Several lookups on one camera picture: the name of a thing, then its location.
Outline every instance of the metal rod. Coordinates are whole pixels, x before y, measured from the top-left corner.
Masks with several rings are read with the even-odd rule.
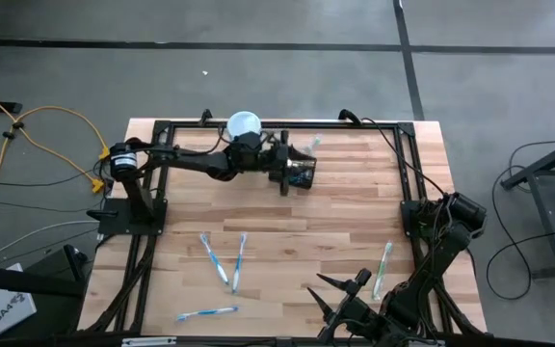
[[[383,130],[392,130],[397,128],[397,122],[376,122],[378,127]],[[197,120],[171,120],[171,125],[176,128],[217,128],[225,126],[225,120],[209,119],[203,126],[198,125]],[[372,123],[364,123],[363,125],[354,125],[347,121],[340,120],[307,120],[307,121],[263,121],[262,127],[265,129],[278,128],[278,129],[369,129],[378,131],[378,127]]]
[[[160,132],[156,131],[156,126],[153,126],[153,134],[151,136],[151,143],[157,144],[160,139]],[[153,178],[153,171],[146,171],[143,178],[143,188],[151,188],[151,179]],[[132,241],[130,243],[130,251],[128,252],[127,262],[125,264],[125,273],[123,275],[123,282],[129,280],[132,270],[136,267],[136,260],[138,258],[139,246],[141,244],[141,235],[133,235]],[[119,332],[123,330],[125,325],[125,316],[127,315],[127,306],[129,299],[125,298],[121,309],[117,312],[117,317],[115,318],[115,331]]]
[[[127,262],[125,263],[125,273],[123,274],[123,282],[126,282],[130,279],[130,275],[132,273],[132,269],[136,266],[136,260],[139,253],[139,244],[141,242],[140,235],[133,235],[132,242],[130,242],[130,250],[127,254]],[[117,312],[117,317],[115,317],[115,332],[120,332],[123,330],[123,326],[125,325],[125,315],[127,313],[127,303],[128,299],[123,301],[123,306]]]
[[[419,158],[419,148],[416,144],[416,137],[415,136],[409,136],[409,146],[410,146],[410,156],[412,157],[412,165],[418,171],[423,172],[423,168],[421,167],[421,159]],[[416,189],[417,189],[417,192],[419,193],[419,198],[420,199],[421,198],[427,198],[428,194],[427,194],[427,191],[425,189],[425,181],[423,180],[423,176],[417,170],[414,171],[414,175],[416,177],[416,179],[415,179]],[[428,247],[432,247],[431,240],[426,240],[426,241],[427,241]],[[422,256],[422,253],[420,252],[421,251],[420,244],[419,244],[418,250],[419,250],[420,256]],[[439,279],[438,287],[444,289],[444,281],[442,279]],[[438,309],[440,311],[440,321],[442,323],[442,331],[445,332],[445,333],[452,333],[453,332],[453,324],[451,322],[451,316],[450,316],[449,311],[446,307],[446,304],[444,304],[443,302],[438,302]],[[431,316],[431,308],[430,308],[429,300],[426,304],[426,311],[427,311],[428,316]]]
[[[414,136],[409,136],[409,146],[410,146],[410,156],[412,157],[412,165],[418,169],[421,169],[421,159],[419,158],[419,147],[416,144],[416,138]],[[416,190],[419,193],[419,198],[427,198],[428,193],[425,190],[425,180],[421,173],[414,171],[414,177],[416,181]]]
[[[174,143],[174,126],[172,124],[169,125],[167,129],[167,136],[165,145],[168,147],[172,147]],[[157,193],[155,197],[157,200],[162,200],[166,196],[166,184],[169,178],[169,166],[163,165],[160,168],[160,176],[158,178],[158,187]],[[148,236],[147,239],[147,246],[155,249],[157,244],[157,236],[152,235]],[[153,263],[153,256],[149,260],[150,263]],[[136,310],[134,311],[134,320],[132,321],[132,325],[130,326],[130,330],[132,331],[140,331],[141,327],[143,326],[143,319],[145,318],[145,305],[146,305],[146,296],[149,290],[149,280],[151,278],[151,265],[143,275],[141,279],[141,288],[139,289],[138,300],[136,303]]]
[[[393,139],[395,139],[395,150],[400,153],[400,155],[397,156],[397,164],[400,171],[400,184],[402,185],[402,194],[404,195],[404,200],[410,201],[412,200],[412,194],[410,193],[409,173],[406,171],[406,164],[404,164],[402,136],[400,135],[400,130],[397,127],[393,128]]]

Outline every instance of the gray floor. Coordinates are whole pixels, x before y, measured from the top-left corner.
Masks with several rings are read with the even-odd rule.
[[[555,1],[405,0],[413,44],[555,46]],[[0,0],[0,35],[63,39],[306,43],[399,43],[390,1],[372,0]],[[555,56],[414,55],[426,120],[439,120],[457,190],[490,207],[490,188],[523,144],[555,139]],[[342,108],[362,117],[412,120],[400,53],[87,50],[0,48],[0,99],[26,110],[54,104],[90,117],[107,142],[121,140],[132,117],[198,117],[204,108],[262,118],[333,119]],[[56,112],[31,116],[39,142],[90,168],[98,142],[78,119]],[[9,126],[0,115],[0,134]],[[552,147],[518,155],[528,163]],[[74,174],[67,164],[17,139],[1,181],[43,182]],[[497,194],[516,238],[542,232],[530,197]],[[23,189],[0,187],[0,200],[54,208],[97,202],[88,182]],[[0,205],[0,247],[54,223],[85,219]],[[53,230],[9,250],[12,256],[90,226]],[[73,244],[93,256],[94,236]],[[555,279],[533,283],[516,302],[497,299],[485,282],[489,257],[508,242],[495,218],[471,248],[489,330],[500,336],[555,341]],[[533,267],[550,264],[545,241],[524,248]],[[29,265],[42,252],[21,259]],[[515,294],[526,284],[515,253],[491,276]]]

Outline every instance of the wooden tabletop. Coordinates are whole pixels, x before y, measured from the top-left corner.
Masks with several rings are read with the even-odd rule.
[[[130,120],[126,138],[149,142],[155,120]],[[423,172],[442,189],[453,191],[438,122],[414,124]],[[306,288],[313,288],[334,307],[344,296],[316,273],[346,280],[366,267],[376,274],[388,241],[393,242],[393,253],[383,295],[409,277],[412,251],[401,226],[403,197],[396,155],[377,130],[369,129],[297,129],[290,131],[290,142],[305,147],[317,133],[322,141],[314,153],[318,158],[314,186],[309,191],[291,188],[288,197],[281,197],[278,185],[262,173],[239,174],[231,182],[221,182],[204,173],[170,169],[167,226],[158,238],[143,334],[316,336],[323,326],[322,313]],[[215,129],[177,129],[175,134],[175,142],[190,149],[211,148],[216,140]],[[439,196],[431,184],[426,187],[430,198]],[[413,185],[411,190],[416,197]],[[114,195],[125,196],[121,187]],[[218,278],[198,237],[203,231],[209,233],[211,247],[230,279],[240,233],[248,233],[239,295],[231,295]],[[130,239],[113,237],[98,250],[79,329],[93,323],[121,287]],[[374,278],[359,298],[378,309],[380,303],[371,300]],[[467,254],[458,256],[444,279],[466,316],[485,330]],[[174,321],[179,313],[233,305],[240,310]],[[127,323],[134,307],[130,305]],[[440,327],[437,318],[435,323]]]

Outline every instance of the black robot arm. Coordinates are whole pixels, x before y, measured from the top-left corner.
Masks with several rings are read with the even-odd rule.
[[[468,246],[473,237],[481,234],[486,221],[486,210],[474,201],[455,193],[438,201],[419,202],[410,218],[410,222],[415,225],[430,226],[436,221],[441,232],[438,237],[433,238],[430,251],[410,278],[387,293],[379,312],[374,312],[357,297],[360,288],[372,276],[367,269],[359,271],[355,280],[347,281],[318,275],[346,292],[346,297],[336,311],[308,288],[321,307],[327,323],[318,334],[320,342],[331,343],[335,329],[341,324],[345,324],[350,333],[365,337],[378,347],[393,347],[409,339],[429,338],[421,333],[420,302],[437,286],[438,280],[458,253]],[[470,324],[446,291],[441,291],[438,299],[449,307],[452,318],[463,334],[483,334]]]

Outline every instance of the cable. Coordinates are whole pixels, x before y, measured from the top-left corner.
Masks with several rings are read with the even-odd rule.
[[[64,223],[58,223],[58,224],[54,224],[52,226],[48,226],[48,227],[41,227],[39,229],[36,229],[34,231],[31,231],[30,233],[19,237],[18,239],[12,241],[10,244],[0,248],[0,253],[5,251],[6,249],[14,246],[15,244],[19,243],[20,241],[26,239],[27,237],[33,236],[39,232],[43,232],[43,231],[47,231],[49,229],[55,228],[55,227],[65,227],[65,226],[75,226],[75,225],[80,225],[80,224],[96,224],[99,223],[99,221],[72,221],[72,222],[64,222]]]
[[[205,155],[205,154],[209,154],[209,153],[213,152],[220,145],[220,141],[225,141],[223,136],[222,136],[223,133],[224,133],[224,128],[219,127],[218,128],[218,141],[216,141],[216,144],[213,145],[213,147],[211,147],[211,149],[208,149],[208,150],[205,150],[205,151],[200,151],[200,152],[195,151],[195,152],[189,152],[189,153],[181,153],[181,155],[183,155],[183,156],[197,156],[197,155]]]
[[[487,277],[489,289],[491,289],[491,291],[492,291],[497,297],[499,297],[499,298],[501,298],[501,299],[516,300],[516,299],[519,299],[519,298],[523,297],[523,296],[525,295],[525,293],[527,293],[528,290],[530,289],[530,280],[532,279],[532,276],[530,275],[530,271],[528,272],[528,279],[529,279],[528,282],[529,282],[529,284],[528,284],[527,290],[525,290],[524,293],[521,294],[521,295],[518,295],[518,296],[513,297],[513,298],[507,298],[507,297],[504,297],[504,296],[498,294],[498,293],[493,289],[493,287],[491,286],[491,283],[489,282],[489,266],[491,265],[491,263],[493,262],[493,260],[494,260],[499,254],[503,253],[505,250],[507,250],[507,249],[510,248],[510,247],[515,247],[515,248],[517,249],[517,245],[522,244],[522,243],[524,243],[524,242],[526,242],[526,241],[531,241],[531,240],[535,240],[535,239],[538,239],[538,238],[548,237],[548,236],[553,236],[553,235],[555,235],[555,232],[550,232],[550,233],[546,233],[546,234],[542,234],[542,235],[536,235],[536,236],[527,237],[527,238],[525,238],[525,239],[523,239],[523,240],[519,240],[519,241],[517,241],[517,242],[511,243],[511,244],[509,244],[509,245],[507,245],[507,246],[501,248],[500,250],[498,250],[498,251],[489,259],[489,261],[488,261],[488,268],[487,268],[486,277]]]
[[[21,121],[23,120],[25,117],[34,114],[38,111],[43,111],[43,110],[56,110],[56,111],[62,111],[62,112],[67,112],[73,116],[76,116],[78,118],[80,118],[81,120],[84,120],[86,124],[88,124],[92,129],[93,132],[95,133],[95,136],[97,136],[97,139],[100,141],[100,143],[102,144],[102,149],[106,150],[106,155],[108,155],[108,146],[106,146],[106,142],[104,141],[104,138],[102,137],[102,134],[100,133],[100,131],[97,129],[97,127],[95,127],[95,125],[93,125],[93,123],[85,116],[81,115],[80,113],[76,112],[76,111],[72,111],[70,109],[67,109],[65,107],[61,107],[61,106],[41,106],[38,108],[35,108],[33,110],[27,111],[24,114],[20,115],[18,117],[18,119],[16,119],[17,121]]]
[[[534,142],[534,143],[530,143],[530,144],[525,144],[525,145],[521,145],[520,147],[517,147],[513,153],[511,153],[511,157],[509,157],[509,176],[513,176],[513,172],[511,167],[513,166],[513,159],[515,157],[515,155],[523,148],[526,147],[530,147],[530,146],[536,146],[536,145],[547,145],[547,144],[555,144],[555,140],[552,141],[539,141],[539,142]],[[516,188],[524,193],[530,193],[530,189],[521,187],[519,185],[516,186]]]
[[[526,289],[524,289],[524,291],[521,294],[519,294],[517,296],[513,296],[513,297],[506,297],[506,296],[503,296],[503,295],[499,294],[498,292],[496,292],[493,289],[493,287],[491,286],[491,283],[489,283],[489,271],[488,271],[487,278],[488,278],[489,289],[491,289],[491,291],[498,298],[505,299],[505,300],[517,300],[517,299],[522,298],[523,296],[528,294],[528,292],[530,291],[530,286],[532,284],[531,283],[532,282],[532,275],[530,274],[530,272],[531,272],[530,271],[530,265],[528,264],[528,261],[526,260],[526,256],[524,256],[524,253],[517,246],[517,243],[515,242],[515,239],[513,238],[513,236],[511,235],[511,233],[507,229],[507,227],[505,226],[504,222],[502,221],[502,218],[500,218],[500,213],[498,212],[498,206],[496,205],[496,193],[495,193],[496,192],[496,186],[500,182],[500,179],[502,178],[502,176],[512,168],[523,168],[523,167],[520,167],[520,166],[517,166],[517,165],[511,166],[511,167],[507,168],[505,171],[503,171],[502,173],[500,173],[500,175],[498,177],[496,177],[496,180],[494,180],[493,185],[491,186],[491,205],[493,206],[493,211],[496,214],[496,218],[498,219],[498,223],[500,224],[502,229],[505,231],[505,234],[507,234],[507,236],[511,240],[511,245],[515,246],[515,249],[517,250],[517,253],[521,257],[521,260],[523,261],[524,266],[526,266],[526,270],[528,272],[528,284],[526,285]]]
[[[434,182],[432,181],[431,178],[427,177],[426,175],[423,174],[423,172],[421,170],[416,169],[414,166],[412,166],[411,164],[409,164],[409,162],[406,160],[406,158],[404,158],[404,156],[400,153],[397,152],[397,149],[395,149],[395,147],[389,142],[389,139],[386,138],[386,136],[383,133],[383,130],[376,124],[375,121],[370,120],[368,118],[363,118],[361,120],[367,120],[370,121],[372,124],[374,124],[374,126],[376,126],[376,128],[378,129],[378,131],[380,131],[381,135],[383,135],[384,140],[386,141],[386,144],[389,145],[389,147],[395,152],[395,154],[398,156],[398,158],[402,159],[402,161],[404,162],[404,164],[406,164],[406,166],[408,166],[409,168],[411,168],[413,171],[415,171],[416,173],[420,174],[423,178],[425,178],[428,182],[432,183],[432,185],[434,187],[436,187],[436,189],[438,189],[438,191],[442,194],[445,195],[444,191]]]
[[[64,111],[64,112],[69,112],[69,113],[71,113],[72,115],[75,115],[75,116],[80,117],[81,119],[83,119],[86,123],[88,123],[88,124],[93,128],[93,130],[95,131],[95,133],[96,133],[98,139],[100,140],[100,142],[101,142],[102,145],[103,145],[102,153],[100,154],[100,158],[103,158],[103,157],[105,157],[105,156],[108,155],[108,148],[106,147],[106,145],[105,145],[105,143],[104,143],[104,139],[102,138],[102,136],[101,136],[101,134],[99,133],[99,131],[97,130],[97,128],[96,128],[85,116],[83,116],[83,115],[81,115],[81,114],[79,114],[79,113],[77,113],[77,112],[74,112],[74,111],[65,109],[65,108],[63,108],[63,107],[58,107],[58,106],[43,106],[43,107],[39,107],[39,108],[37,108],[37,109],[28,111],[28,112],[26,112],[26,113],[20,115],[17,119],[15,119],[14,116],[12,116],[12,115],[10,114],[10,112],[8,112],[8,110],[6,110],[1,104],[0,104],[0,109],[1,109],[1,111],[2,111],[4,114],[6,114],[6,115],[12,120],[13,123],[18,122],[18,121],[22,120],[23,118],[25,118],[25,117],[27,117],[27,116],[33,114],[33,113],[36,113],[37,111],[46,110],[46,109],[60,110],[60,111]],[[82,170],[81,168],[79,168],[76,164],[74,164],[74,162],[72,162],[70,159],[68,159],[67,157],[63,156],[62,154],[60,154],[60,153],[58,153],[58,152],[56,152],[56,151],[54,151],[54,150],[52,150],[52,149],[50,149],[50,148],[48,148],[48,147],[45,147],[45,146],[42,146],[42,145],[36,143],[36,142],[29,136],[29,134],[28,134],[23,128],[19,128],[18,130],[20,130],[20,132],[25,136],[25,138],[27,139],[27,141],[29,141],[30,144],[32,144],[32,145],[34,145],[35,147],[38,147],[38,148],[40,148],[40,149],[42,149],[42,150],[44,150],[44,151],[46,151],[46,152],[48,152],[48,153],[50,153],[50,154],[53,154],[53,155],[57,156],[58,158],[60,158],[60,159],[62,159],[62,160],[64,160],[64,161],[66,161],[66,162],[68,162],[68,164],[70,164],[73,168],[75,168],[75,169],[78,170],[79,172],[82,172],[82,171],[83,171],[83,170]],[[9,132],[11,132],[11,133],[13,133],[14,131],[15,131],[15,129],[14,129],[13,127],[11,127],[10,130],[9,130]],[[3,143],[2,148],[1,148],[1,152],[0,152],[0,170],[1,170],[1,166],[2,166],[2,164],[3,164],[3,160],[4,160],[4,157],[5,157],[5,153],[6,153],[6,148],[7,148],[8,144],[9,144],[9,142],[10,142],[10,139],[6,138],[6,139],[4,140],[4,143]],[[87,179],[92,183],[92,189],[93,189],[93,191],[94,191],[95,193],[97,193],[97,192],[98,192],[100,189],[102,189],[102,187],[104,186],[104,183],[103,183],[103,182],[101,182],[101,181],[99,181],[99,180],[97,180],[97,179],[94,179],[93,177],[91,177],[91,176],[88,175],[87,173],[84,173],[84,175],[85,175],[85,176],[87,177]]]
[[[55,182],[50,182],[50,183],[7,183],[7,182],[0,182],[0,185],[4,185],[4,186],[12,186],[12,187],[49,187],[49,186],[53,186],[53,185],[57,185],[57,184],[62,184],[62,183],[66,183],[71,181],[74,178],[78,178],[83,174],[86,173],[90,173],[93,169],[91,170],[87,170],[85,172],[79,173],[79,174],[75,174],[72,177],[66,178],[66,179],[62,179],[62,180],[58,180]]]
[[[74,210],[63,210],[63,209],[57,209],[57,208],[49,208],[49,207],[39,207],[39,206],[32,206],[32,205],[24,205],[24,204],[20,204],[20,203],[11,203],[11,202],[5,202],[5,201],[0,201],[0,204],[6,205],[6,206],[14,206],[14,207],[20,207],[20,208],[28,208],[28,209],[37,209],[37,210],[41,210],[41,211],[49,211],[49,212],[61,212],[61,213],[73,213],[73,212],[83,212],[86,211],[92,207],[98,206],[99,204],[101,204],[102,201],[99,201],[89,207],[85,207],[85,208],[79,208],[79,209],[74,209]]]
[[[61,239],[61,240],[52,242],[52,243],[50,243],[50,244],[48,244],[48,245],[45,245],[45,246],[41,246],[41,247],[32,249],[31,251],[24,252],[24,253],[22,253],[22,254],[16,254],[16,255],[13,255],[13,256],[7,256],[4,260],[1,260],[1,261],[0,261],[0,264],[3,264],[3,263],[5,263],[5,262],[10,261],[10,260],[13,260],[13,259],[20,258],[20,257],[25,256],[25,255],[27,255],[27,254],[31,254],[31,253],[33,253],[33,252],[37,252],[37,251],[39,251],[39,250],[43,250],[43,249],[45,249],[45,248],[49,248],[49,247],[55,246],[55,245],[57,245],[57,244],[59,244],[59,243],[65,242],[65,241],[67,241],[67,240],[70,240],[70,239],[73,239],[73,238],[76,238],[76,237],[79,237],[79,236],[86,235],[86,234],[88,234],[88,233],[90,233],[90,232],[94,232],[94,231],[96,231],[96,230],[97,230],[97,228],[95,227],[95,228],[92,228],[92,229],[85,230],[85,231],[83,231],[83,232],[77,233],[77,234],[75,234],[75,235],[73,235],[73,236],[69,236],[69,237],[67,237],[67,238],[65,238],[65,239]]]

